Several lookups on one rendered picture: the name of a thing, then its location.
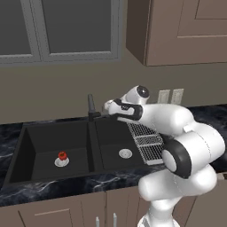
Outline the brown base cupboard door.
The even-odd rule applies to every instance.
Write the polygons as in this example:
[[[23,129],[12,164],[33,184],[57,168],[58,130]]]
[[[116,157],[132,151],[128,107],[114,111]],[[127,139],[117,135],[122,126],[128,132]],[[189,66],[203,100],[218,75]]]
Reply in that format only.
[[[227,172],[218,174],[213,191],[196,199],[186,227],[227,227]]]
[[[137,227],[149,203],[138,194],[136,186],[106,191],[106,227],[113,227],[113,214],[117,214],[117,227]]]
[[[0,227],[105,227],[105,194],[94,192],[0,207]]]

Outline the grey framed window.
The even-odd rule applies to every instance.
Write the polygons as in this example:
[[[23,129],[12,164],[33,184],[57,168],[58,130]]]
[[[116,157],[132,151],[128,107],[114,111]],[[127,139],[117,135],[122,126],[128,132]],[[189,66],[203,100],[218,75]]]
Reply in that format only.
[[[0,0],[0,66],[116,60],[122,0]]]

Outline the white wall socket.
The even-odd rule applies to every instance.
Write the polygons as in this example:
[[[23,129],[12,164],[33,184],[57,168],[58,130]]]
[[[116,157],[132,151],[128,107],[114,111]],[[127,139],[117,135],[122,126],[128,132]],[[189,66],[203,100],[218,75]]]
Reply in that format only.
[[[169,98],[170,90],[160,90],[158,95],[159,104],[167,104]]]
[[[173,93],[172,93],[171,103],[174,104],[174,105],[180,105],[181,101],[182,101],[183,94],[184,94],[183,89],[174,89]]]

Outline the round grey sink drain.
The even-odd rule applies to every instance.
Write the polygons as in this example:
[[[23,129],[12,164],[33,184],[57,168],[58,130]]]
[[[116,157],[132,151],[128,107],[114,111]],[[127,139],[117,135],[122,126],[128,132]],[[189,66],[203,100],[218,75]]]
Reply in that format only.
[[[123,159],[129,159],[132,157],[132,151],[130,149],[123,148],[119,151],[119,155]]]
[[[55,166],[59,167],[59,168],[65,167],[68,163],[69,163],[69,159],[68,158],[66,158],[65,160],[61,160],[60,158],[57,158],[54,161]]]

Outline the brown wall cupboard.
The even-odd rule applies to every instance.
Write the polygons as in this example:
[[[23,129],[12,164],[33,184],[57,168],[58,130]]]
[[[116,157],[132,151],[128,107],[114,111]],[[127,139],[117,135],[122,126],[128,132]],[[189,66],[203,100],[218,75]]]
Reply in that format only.
[[[128,0],[126,47],[145,66],[152,5],[153,0]]]

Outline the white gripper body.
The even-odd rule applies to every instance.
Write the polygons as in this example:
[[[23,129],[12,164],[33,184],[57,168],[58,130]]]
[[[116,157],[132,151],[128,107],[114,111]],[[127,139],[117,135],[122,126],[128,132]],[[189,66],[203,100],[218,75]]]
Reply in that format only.
[[[108,114],[119,113],[121,101],[119,99],[108,100],[104,104],[104,109]]]

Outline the black double sink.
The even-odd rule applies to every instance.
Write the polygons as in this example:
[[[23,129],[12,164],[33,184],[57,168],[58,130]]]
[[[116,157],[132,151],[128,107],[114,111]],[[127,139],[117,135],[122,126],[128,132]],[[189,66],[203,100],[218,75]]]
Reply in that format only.
[[[131,158],[120,157],[123,148],[132,151]],[[54,164],[61,151],[69,159],[63,168]],[[126,122],[99,118],[32,124],[20,132],[4,186],[148,167]]]

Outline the brown wall cupboard door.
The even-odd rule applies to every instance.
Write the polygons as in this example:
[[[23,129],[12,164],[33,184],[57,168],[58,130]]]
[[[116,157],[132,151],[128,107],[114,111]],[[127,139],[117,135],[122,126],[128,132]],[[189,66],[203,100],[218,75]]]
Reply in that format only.
[[[148,66],[227,62],[227,0],[153,0]]]

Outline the black tap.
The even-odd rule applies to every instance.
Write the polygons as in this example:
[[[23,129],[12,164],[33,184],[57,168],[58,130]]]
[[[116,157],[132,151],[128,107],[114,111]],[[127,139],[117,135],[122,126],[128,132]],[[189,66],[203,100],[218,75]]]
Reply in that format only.
[[[94,121],[95,119],[99,118],[109,118],[108,114],[102,114],[96,110],[93,96],[91,94],[88,95],[88,108],[89,121]]]

